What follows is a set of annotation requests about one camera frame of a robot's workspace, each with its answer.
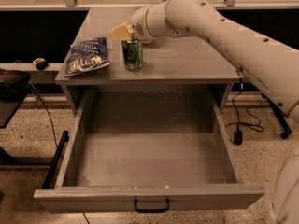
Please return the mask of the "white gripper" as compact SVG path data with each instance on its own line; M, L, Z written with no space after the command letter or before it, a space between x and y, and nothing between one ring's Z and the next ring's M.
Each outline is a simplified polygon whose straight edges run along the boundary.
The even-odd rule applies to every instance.
M147 13L149 8L142 7L138 9L131 18L132 26L125 22L117 27L112 28L108 34L113 40L131 40L132 39L132 27L136 38L144 43L148 44L154 40L154 37L149 32L147 27Z

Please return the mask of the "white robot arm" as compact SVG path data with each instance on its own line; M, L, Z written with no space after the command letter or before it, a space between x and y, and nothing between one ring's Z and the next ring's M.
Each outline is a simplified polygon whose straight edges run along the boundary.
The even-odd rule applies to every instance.
M108 34L144 43L163 36L198 37L299 121L299 50L223 17L207 0L166 0L142 7Z

